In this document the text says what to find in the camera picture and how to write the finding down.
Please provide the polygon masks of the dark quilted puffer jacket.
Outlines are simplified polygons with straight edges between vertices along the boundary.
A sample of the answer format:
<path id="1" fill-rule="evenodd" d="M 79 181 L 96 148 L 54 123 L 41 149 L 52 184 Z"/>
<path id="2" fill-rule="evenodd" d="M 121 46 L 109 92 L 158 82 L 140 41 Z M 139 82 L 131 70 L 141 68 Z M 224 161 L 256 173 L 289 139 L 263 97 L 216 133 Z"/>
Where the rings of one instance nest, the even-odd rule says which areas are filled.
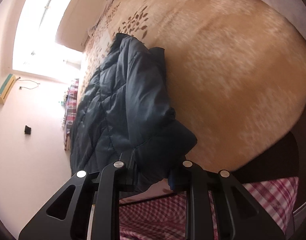
<path id="1" fill-rule="evenodd" d="M 101 171 L 130 152 L 137 192 L 168 178 L 197 139 L 170 105 L 164 49 L 118 33 L 78 105 L 70 140 L 73 173 Z"/>

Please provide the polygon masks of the white nightstand with plaid cloth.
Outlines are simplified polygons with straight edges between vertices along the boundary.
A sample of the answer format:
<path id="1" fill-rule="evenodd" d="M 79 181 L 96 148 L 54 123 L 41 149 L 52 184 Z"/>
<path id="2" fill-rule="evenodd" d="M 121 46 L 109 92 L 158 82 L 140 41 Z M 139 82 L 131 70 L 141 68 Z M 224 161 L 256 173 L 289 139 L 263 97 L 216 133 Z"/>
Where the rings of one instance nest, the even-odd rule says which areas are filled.
<path id="1" fill-rule="evenodd" d="M 78 99 L 79 79 L 73 79 L 64 96 L 64 118 L 63 118 L 63 144 L 64 150 L 70 150 L 70 129 L 77 114 L 77 99 Z"/>

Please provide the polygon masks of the beige leaf pattern blanket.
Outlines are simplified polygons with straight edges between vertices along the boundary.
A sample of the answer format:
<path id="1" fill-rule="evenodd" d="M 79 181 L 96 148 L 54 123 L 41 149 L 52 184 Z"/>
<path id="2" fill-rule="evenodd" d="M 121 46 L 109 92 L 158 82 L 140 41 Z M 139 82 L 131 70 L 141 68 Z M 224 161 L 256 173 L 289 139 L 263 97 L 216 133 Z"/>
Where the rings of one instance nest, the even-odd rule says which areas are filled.
<path id="1" fill-rule="evenodd" d="M 206 170 L 246 164 L 306 104 L 302 0 L 112 0 L 86 46 L 80 95 L 117 33 L 165 49 L 171 105 L 197 137 L 187 157 Z"/>

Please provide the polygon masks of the beige padded headboard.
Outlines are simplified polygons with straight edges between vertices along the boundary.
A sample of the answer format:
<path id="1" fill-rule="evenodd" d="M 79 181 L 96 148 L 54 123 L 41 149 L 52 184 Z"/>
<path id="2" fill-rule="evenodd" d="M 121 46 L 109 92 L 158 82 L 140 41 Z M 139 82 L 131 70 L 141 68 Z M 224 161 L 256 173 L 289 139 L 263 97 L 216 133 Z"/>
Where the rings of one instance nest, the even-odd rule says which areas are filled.
<path id="1" fill-rule="evenodd" d="M 107 0 L 70 0 L 58 26 L 55 40 L 67 48 L 83 52 L 88 30 L 96 25 Z"/>

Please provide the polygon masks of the black wall switch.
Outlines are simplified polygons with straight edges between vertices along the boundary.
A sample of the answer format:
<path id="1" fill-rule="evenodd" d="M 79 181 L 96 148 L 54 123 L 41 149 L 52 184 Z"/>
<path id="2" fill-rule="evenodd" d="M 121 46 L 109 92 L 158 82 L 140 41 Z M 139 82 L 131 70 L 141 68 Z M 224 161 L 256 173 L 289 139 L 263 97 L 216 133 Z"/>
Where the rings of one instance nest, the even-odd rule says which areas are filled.
<path id="1" fill-rule="evenodd" d="M 31 134 L 31 127 L 25 126 L 24 134 L 30 135 Z"/>

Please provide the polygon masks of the wall air conditioner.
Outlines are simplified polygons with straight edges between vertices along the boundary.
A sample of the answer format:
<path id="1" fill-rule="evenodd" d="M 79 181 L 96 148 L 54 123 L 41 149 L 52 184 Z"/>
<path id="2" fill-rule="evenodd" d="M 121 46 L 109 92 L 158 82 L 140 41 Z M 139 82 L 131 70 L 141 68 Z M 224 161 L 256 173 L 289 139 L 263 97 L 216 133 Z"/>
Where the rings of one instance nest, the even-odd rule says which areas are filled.
<path id="1" fill-rule="evenodd" d="M 4 105 L 7 97 L 14 84 L 20 79 L 20 77 L 16 77 L 14 74 L 9 74 L 3 84 L 0 87 L 0 104 Z"/>

